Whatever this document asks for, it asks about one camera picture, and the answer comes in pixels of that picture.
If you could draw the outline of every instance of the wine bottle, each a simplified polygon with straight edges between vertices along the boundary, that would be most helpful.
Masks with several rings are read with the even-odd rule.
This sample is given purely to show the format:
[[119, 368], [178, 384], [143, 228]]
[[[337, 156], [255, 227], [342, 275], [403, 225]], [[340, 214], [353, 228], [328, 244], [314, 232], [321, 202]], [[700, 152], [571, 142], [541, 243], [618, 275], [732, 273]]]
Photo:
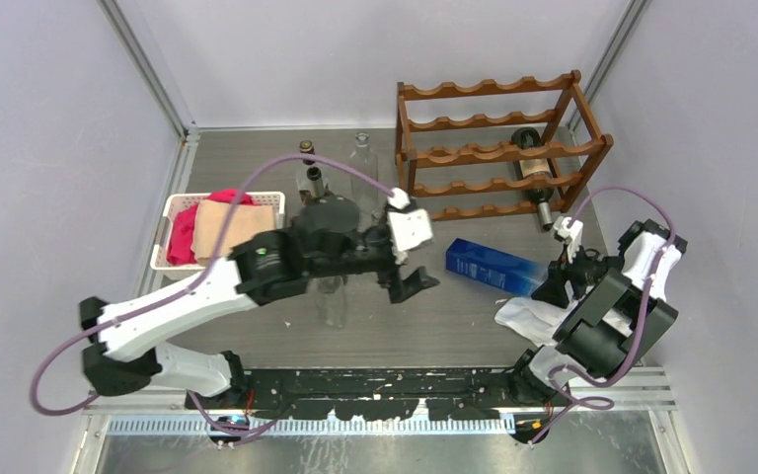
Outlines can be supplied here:
[[[512, 134], [512, 137], [510, 137], [510, 141], [523, 150], [542, 146], [542, 137], [539, 136], [539, 132], [535, 128], [529, 127], [516, 130]], [[551, 167], [548, 165], [548, 160], [545, 159], [520, 160], [518, 161], [518, 166], [516, 166], [516, 171], [521, 175], [519, 179], [531, 176], [553, 178]], [[539, 216], [542, 230], [545, 232], [551, 230], [551, 227], [554, 226], [554, 217], [551, 215], [551, 198], [554, 195], [554, 189], [533, 188], [525, 190], [524, 194], [531, 202], [536, 204], [536, 213]]]
[[[315, 146], [312, 144], [312, 141], [303, 140], [300, 142], [298, 151], [305, 155], [314, 155]], [[322, 165], [321, 163], [316, 163], [313, 160], [301, 160], [298, 162], [297, 174], [295, 175], [295, 183], [297, 184], [298, 195], [300, 196], [301, 203], [304, 205], [306, 205], [307, 201], [312, 198], [313, 183], [309, 180], [309, 176], [307, 175], [309, 169], [312, 167], [321, 170], [320, 173], [323, 173], [325, 175], [327, 171], [326, 166]], [[328, 188], [330, 185], [327, 176], [321, 177], [321, 183], [325, 188]]]
[[305, 205], [318, 202], [321, 198], [335, 196], [321, 173], [321, 168], [313, 165], [306, 169], [306, 179], [309, 182], [309, 195], [304, 199]]

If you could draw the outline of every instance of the pink cloth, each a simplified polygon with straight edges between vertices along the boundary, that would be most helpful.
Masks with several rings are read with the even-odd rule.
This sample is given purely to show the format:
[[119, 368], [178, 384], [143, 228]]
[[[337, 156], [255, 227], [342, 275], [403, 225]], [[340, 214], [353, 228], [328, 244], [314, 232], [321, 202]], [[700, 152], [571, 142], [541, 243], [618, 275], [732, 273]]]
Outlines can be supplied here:
[[[216, 202], [230, 202], [237, 195], [236, 190], [223, 190], [212, 193], [206, 197]], [[242, 205], [255, 205], [248, 195], [240, 199]], [[193, 230], [195, 228], [195, 214], [198, 204], [190, 209], [185, 209], [176, 215], [173, 221], [173, 232], [170, 234], [170, 242], [167, 244], [167, 263], [170, 265], [195, 264], [196, 259], [190, 246], [193, 245]]]

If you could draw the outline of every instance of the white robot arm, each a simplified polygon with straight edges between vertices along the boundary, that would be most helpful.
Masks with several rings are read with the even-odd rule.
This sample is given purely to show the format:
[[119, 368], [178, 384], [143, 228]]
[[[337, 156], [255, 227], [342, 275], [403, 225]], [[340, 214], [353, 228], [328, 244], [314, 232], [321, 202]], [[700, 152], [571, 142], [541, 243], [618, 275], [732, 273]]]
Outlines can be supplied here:
[[[650, 278], [652, 260], [664, 246], [667, 250], [649, 289], [643, 341], [637, 358], [675, 321], [677, 312], [666, 303], [664, 286], [670, 270], [686, 252], [687, 242], [676, 237], [668, 244], [666, 228], [652, 220], [635, 222], [618, 240], [619, 255], [600, 258], [582, 247], [582, 222], [560, 217], [554, 223], [554, 235], [563, 242], [563, 254], [548, 266], [548, 279], [532, 297], [565, 308], [570, 303], [566, 289], [570, 284], [579, 304], [554, 334], [558, 344], [540, 349], [530, 363], [530, 370], [549, 386], [553, 383], [548, 373], [558, 365], [607, 377], [629, 352], [644, 283]], [[555, 381], [562, 386], [574, 377], [573, 372], [563, 371]]]
[[83, 351], [83, 371], [100, 395], [131, 393], [147, 385], [192, 390], [205, 397], [245, 385], [240, 360], [230, 352], [203, 355], [166, 341], [228, 314], [255, 309], [306, 291], [314, 277], [375, 272], [392, 303], [438, 284], [417, 269], [402, 280], [408, 252], [432, 239], [428, 214], [402, 190], [389, 197], [377, 225], [359, 233], [358, 209], [343, 198], [302, 209], [291, 226], [263, 232], [218, 259], [201, 274], [122, 303], [92, 297], [80, 303], [83, 329], [116, 321], [177, 293], [175, 301], [92, 336]]

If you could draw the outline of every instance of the cable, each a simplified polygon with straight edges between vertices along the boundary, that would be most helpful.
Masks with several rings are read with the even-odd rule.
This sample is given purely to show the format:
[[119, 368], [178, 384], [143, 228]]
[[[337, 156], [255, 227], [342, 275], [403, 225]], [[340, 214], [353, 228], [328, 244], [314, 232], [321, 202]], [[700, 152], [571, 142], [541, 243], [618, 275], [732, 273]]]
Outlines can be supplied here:
[[262, 436], [263, 433], [267, 432], [268, 430], [271, 430], [274, 425], [277, 424], [277, 422], [280, 421], [280, 417], [275, 418], [274, 420], [270, 422], [266, 422], [252, 430], [249, 430], [248, 428], [235, 428], [235, 427], [226, 427], [225, 425], [220, 424], [219, 422], [216, 422], [210, 416], [207, 415], [207, 412], [204, 411], [204, 408], [201, 406], [201, 401], [198, 399], [198, 395], [195, 394], [195, 392], [188, 390], [188, 395], [190, 396], [190, 399], [193, 401], [193, 405], [196, 406], [196, 409], [198, 410], [199, 414], [202, 418], [204, 418], [204, 421], [213, 429], [223, 432], [227, 435], [242, 435], [246, 436], [240, 441], [234, 442], [235, 446], [239, 446], [242, 444], [248, 444], [249, 442], [257, 439], [258, 437]]
[[246, 404], [246, 412], [245, 412], [246, 420], [248, 420], [249, 418], [249, 412], [251, 411], [251, 406], [253, 403], [254, 403], [254, 389], [252, 388], [251, 392], [249, 392], [249, 401]]
[[62, 416], [62, 415], [68, 415], [68, 414], [77, 412], [79, 410], [82, 410], [83, 408], [87, 407], [88, 405], [93, 403], [95, 400], [97, 400], [100, 397], [100, 395], [93, 394], [89, 396], [86, 400], [83, 400], [82, 402], [72, 407], [63, 408], [63, 409], [47, 408], [41, 404], [41, 401], [38, 398], [38, 388], [39, 388], [39, 383], [41, 382], [41, 377], [44, 375], [45, 371], [50, 367], [51, 363], [57, 357], [59, 357], [62, 353], [64, 353], [65, 350], [69, 349], [70, 347], [74, 346], [80, 341], [88, 338], [89, 336], [93, 336], [97, 333], [100, 333], [101, 331], [106, 330], [112, 326], [119, 325], [120, 323], [128, 321], [132, 318], [136, 318], [150, 311], [158, 309], [166, 304], [170, 304], [173, 301], [177, 301], [180, 298], [186, 296], [187, 294], [195, 291], [195, 289], [207, 279], [208, 275], [210, 275], [210, 272], [213, 269], [213, 266], [216, 264], [216, 260], [219, 258], [217, 254], [219, 252], [219, 249], [222, 248], [222, 243], [225, 241], [225, 236], [228, 233], [228, 226], [231, 222], [231, 218], [234, 216], [234, 212], [237, 210], [237, 205], [240, 203], [240, 199], [245, 194], [246, 190], [251, 187], [251, 184], [254, 181], [256, 181], [257, 178], [260, 177], [260, 175], [270, 170], [271, 168], [274, 168], [275, 166], [285, 163], [287, 161], [298, 161], [298, 160], [313, 160], [319, 163], [324, 163], [325, 165], [330, 166], [331, 168], [336, 168], [338, 170], [344, 171], [345, 173], [351, 174], [352, 176], [373, 186], [374, 188], [378, 189], [379, 191], [388, 195], [389, 197], [392, 197], [394, 195], [394, 193], [388, 187], [382, 185], [378, 181], [364, 175], [363, 173], [360, 173], [350, 168], [349, 166], [346, 166], [345, 164], [339, 163], [336, 160], [333, 160], [331, 158], [326, 158], [321, 155], [308, 155], [308, 154], [302, 154], [302, 153], [293, 153], [293, 154], [283, 155], [283, 156], [279, 156], [277, 158], [271, 159], [270, 161], [262, 165], [260, 168], [258, 168], [254, 173], [249, 175], [249, 177], [246, 178], [245, 182], [243, 182], [243, 184], [237, 189], [236, 195], [231, 200], [231, 203], [228, 206], [228, 212], [225, 215], [225, 220], [222, 221], [222, 227], [219, 229], [219, 236], [216, 238], [216, 244], [213, 246], [213, 253], [210, 254], [210, 259], [208, 260], [207, 265], [204, 267], [204, 270], [199, 274], [199, 276], [196, 279], [194, 279], [193, 282], [188, 287], [180, 290], [177, 293], [171, 294], [170, 296], [167, 296], [166, 298], [150, 303], [142, 308], [138, 308], [128, 313], [122, 314], [112, 319], [111, 321], [98, 324], [94, 326], [93, 328], [82, 331], [81, 333], [73, 336], [72, 338], [68, 339], [67, 341], [59, 345], [47, 357], [44, 358], [44, 360], [41, 362], [41, 364], [37, 368], [36, 372], [34, 372], [34, 376], [31, 378], [31, 389], [30, 389], [31, 406], [33, 406], [34, 409], [37, 412], [41, 413], [42, 415], [57, 417], [57, 416]]
[[[641, 294], [641, 305], [638, 308], [638, 319], [636, 320], [635, 332], [633, 333], [633, 339], [632, 339], [632, 347], [629, 349], [629, 353], [626, 354], [626, 357], [623, 359], [623, 362], [621, 362], [618, 369], [615, 370], [615, 373], [611, 377], [606, 379], [605, 381], [594, 379], [593, 377], [588, 375], [588, 373], [582, 370], [580, 367], [574, 367], [574, 366], [568, 366], [567, 364], [562, 364], [562, 365], [558, 365], [552, 368], [550, 372], [548, 372], [548, 380], [551, 382], [551, 385], [553, 385], [554, 389], [557, 392], [565, 396], [570, 401], [570, 404], [567, 405], [562, 411], [557, 413], [557, 415], [554, 416], [552, 420], [550, 420], [547, 424], [545, 424], [542, 427], [542, 429], [539, 430], [539, 432], [535, 436], [533, 436], [533, 439], [530, 440], [531, 446], [533, 445], [533, 443], [538, 442], [539, 439], [542, 436], [544, 436], [545, 433], [547, 433], [548, 430], [553, 425], [555, 425], [556, 422], [574, 406], [579, 405], [579, 406], [590, 408], [593, 410], [611, 410], [612, 408], [614, 408], [614, 401], [606, 397], [584, 397], [584, 398], [574, 397], [556, 382], [556, 380], [554, 379], [554, 376], [560, 372], [570, 370], [571, 372], [579, 376], [579, 378], [585, 380], [586, 382], [588, 382], [589, 384], [595, 387], [608, 388], [614, 385], [615, 383], [617, 383], [621, 378], [623, 378], [624, 375], [629, 373], [629, 370], [631, 370], [632, 366], [635, 365], [635, 360], [638, 356], [638, 349], [641, 347], [641, 340], [644, 338], [646, 311], [648, 310], [648, 306], [649, 306], [649, 291], [652, 289], [652, 282], [654, 281], [655, 275], [658, 272], [658, 267], [660, 266], [661, 259], [663, 259], [664, 254], [675, 243], [675, 226], [673, 225], [672, 220], [669, 218], [666, 211], [649, 197], [646, 197], [643, 194], [624, 186], [607, 186], [604, 188], [600, 188], [594, 193], [591, 193], [583, 202], [580, 203], [579, 207], [576, 208], [576, 212], [573, 214], [573, 217], [571, 218], [571, 221], [570, 221], [571, 225], [577, 220], [579, 215], [582, 214], [582, 210], [585, 209], [589, 201], [591, 201], [592, 199], [596, 198], [598, 195], [601, 195], [607, 191], [625, 191], [629, 194], [635, 195], [638, 198], [643, 199], [646, 203], [651, 205], [664, 219], [664, 222], [666, 222], [666, 226], [669, 229], [669, 237], [666, 239], [666, 244], [663, 245], [660, 248], [660, 250], [658, 250], [658, 252], [655, 254], [654, 257], [652, 257], [652, 261], [649, 264], [649, 276], [644, 281], [644, 290], [642, 291], [642, 294]], [[600, 402], [600, 403], [603, 403], [603, 405], [595, 405], [593, 402]]]

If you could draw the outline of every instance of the gray metal floor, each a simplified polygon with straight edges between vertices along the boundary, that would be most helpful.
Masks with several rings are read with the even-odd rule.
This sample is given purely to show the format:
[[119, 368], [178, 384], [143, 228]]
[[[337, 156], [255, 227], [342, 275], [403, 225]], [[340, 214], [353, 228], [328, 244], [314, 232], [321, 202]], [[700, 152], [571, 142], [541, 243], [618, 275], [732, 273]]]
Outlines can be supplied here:
[[[380, 179], [396, 183], [393, 130], [372, 129], [370, 141], [380, 157]], [[469, 141], [492, 144], [508, 139], [511, 129], [488, 128], [416, 134], [417, 147], [459, 146]], [[190, 174], [188, 193], [237, 187], [265, 160], [294, 152], [310, 139], [318, 154], [344, 160], [355, 130], [210, 131], [201, 136]], [[558, 141], [570, 142], [567, 134]], [[440, 185], [452, 180], [485, 182], [510, 176], [507, 164], [428, 169], [418, 181]], [[250, 191], [282, 191], [287, 214], [299, 210], [295, 168], [288, 165], [262, 176]], [[349, 180], [332, 175], [331, 189], [346, 194]], [[449, 204], [475, 207], [484, 203], [516, 203], [516, 193], [483, 197], [433, 197], [419, 202], [429, 210]], [[604, 249], [599, 226], [589, 207], [582, 216], [586, 247]], [[174, 344], [209, 354], [231, 350], [247, 367], [367, 367], [509, 365], [530, 343], [495, 323], [499, 300], [509, 295], [444, 270], [444, 252], [455, 238], [465, 238], [539, 262], [556, 258], [561, 246], [543, 234], [533, 215], [492, 217], [434, 224], [435, 243], [413, 254], [410, 268], [425, 265], [441, 285], [405, 304], [391, 305], [373, 276], [356, 276], [347, 286], [349, 317], [343, 329], [322, 325], [308, 296], [278, 301], [255, 311], [225, 316], [172, 340]]]
[[264, 437], [217, 451], [203, 436], [110, 436], [98, 473], [666, 472], [647, 412], [572, 412], [531, 450], [507, 434]]

